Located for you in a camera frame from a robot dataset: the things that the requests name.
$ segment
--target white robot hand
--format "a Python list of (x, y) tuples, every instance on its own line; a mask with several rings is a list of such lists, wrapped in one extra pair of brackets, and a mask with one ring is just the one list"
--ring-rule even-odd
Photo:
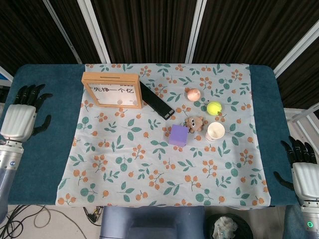
[(276, 171), (274, 175), (281, 185), (295, 191), (309, 238), (319, 238), (319, 165), (310, 144), (292, 137), (289, 140), (292, 148), (284, 141), (281, 143), (290, 161), (293, 183), (285, 181)]
[(38, 110), (45, 99), (52, 94), (38, 94), (43, 85), (30, 87), (23, 86), (15, 97), (13, 105), (10, 105), (2, 124), (0, 134), (6, 139), (5, 144), (0, 145), (0, 223), (7, 214), (7, 199), (15, 172), (19, 166), (23, 148), (31, 135), (45, 131), (51, 122), (51, 115), (47, 115), (42, 126), (34, 127)]

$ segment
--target white cup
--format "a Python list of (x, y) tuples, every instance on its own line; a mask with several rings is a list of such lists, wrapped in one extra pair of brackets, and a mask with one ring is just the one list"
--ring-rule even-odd
[(224, 126), (219, 122), (213, 122), (208, 126), (206, 139), (208, 141), (214, 141), (221, 138), (225, 134)]

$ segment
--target purple block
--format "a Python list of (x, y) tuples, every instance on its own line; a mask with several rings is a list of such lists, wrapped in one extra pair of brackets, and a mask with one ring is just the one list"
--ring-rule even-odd
[(169, 144), (184, 147), (187, 143), (188, 128), (173, 124), (169, 135)]

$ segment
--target black curtain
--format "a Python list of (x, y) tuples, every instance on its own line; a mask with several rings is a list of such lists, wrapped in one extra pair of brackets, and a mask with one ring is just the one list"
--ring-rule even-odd
[(274, 69), (318, 19), (318, 0), (207, 0), (193, 63)]
[(0, 34), (0, 66), (12, 75), (28, 63), (77, 64), (41, 0), (1, 0)]
[(196, 0), (92, 0), (114, 63), (185, 62)]
[(319, 38), (279, 77), (284, 107), (308, 109), (319, 102)]
[(101, 63), (77, 0), (50, 0), (83, 64)]

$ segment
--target yellow-green tennis ball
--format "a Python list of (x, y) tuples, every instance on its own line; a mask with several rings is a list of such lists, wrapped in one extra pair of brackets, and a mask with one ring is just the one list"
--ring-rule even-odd
[(220, 112), (221, 112), (221, 104), (220, 102), (210, 102), (208, 105), (207, 105), (207, 112), (212, 115), (212, 116), (216, 116), (218, 115)]

